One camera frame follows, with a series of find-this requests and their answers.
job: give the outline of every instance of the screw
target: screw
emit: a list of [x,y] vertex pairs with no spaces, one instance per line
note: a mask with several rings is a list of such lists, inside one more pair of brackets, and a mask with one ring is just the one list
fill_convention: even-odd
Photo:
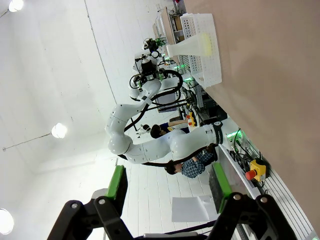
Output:
[[260,202],[262,202],[262,203],[266,203],[266,202],[268,202],[268,199],[265,197],[265,196],[263,196],[261,199],[260,199]]
[[241,196],[239,194],[236,194],[236,195],[233,196],[233,199],[234,200],[240,200]]

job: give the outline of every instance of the ceiling light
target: ceiling light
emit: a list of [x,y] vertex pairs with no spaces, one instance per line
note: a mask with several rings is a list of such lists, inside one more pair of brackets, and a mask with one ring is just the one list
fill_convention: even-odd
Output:
[[12,0],[9,4],[9,11],[13,13],[16,11],[20,11],[23,6],[24,6],[23,0]]
[[3,235],[11,233],[14,225],[14,219],[11,216],[10,212],[3,208],[0,208],[0,233]]
[[67,127],[62,125],[61,123],[57,123],[51,130],[52,136],[57,139],[63,139],[66,136]]

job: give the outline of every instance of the person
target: person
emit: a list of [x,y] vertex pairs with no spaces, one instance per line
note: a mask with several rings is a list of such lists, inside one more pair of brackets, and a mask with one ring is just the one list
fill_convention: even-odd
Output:
[[[166,122],[160,125],[153,125],[151,128],[151,132],[150,135],[151,137],[153,137],[154,139],[160,138],[161,136],[171,132],[172,130],[174,130],[174,126],[179,125],[179,124],[187,124],[188,120],[177,120],[177,121],[170,121],[170,122]],[[186,134],[189,133],[189,128],[188,127],[183,127],[180,128],[182,131],[184,131]]]
[[218,146],[211,143],[205,150],[196,154],[191,159],[184,163],[174,164],[174,161],[170,160],[167,163],[167,167],[164,169],[168,174],[174,175],[176,173],[182,173],[182,175],[194,179],[199,174],[203,173],[206,166],[218,159],[215,147]]

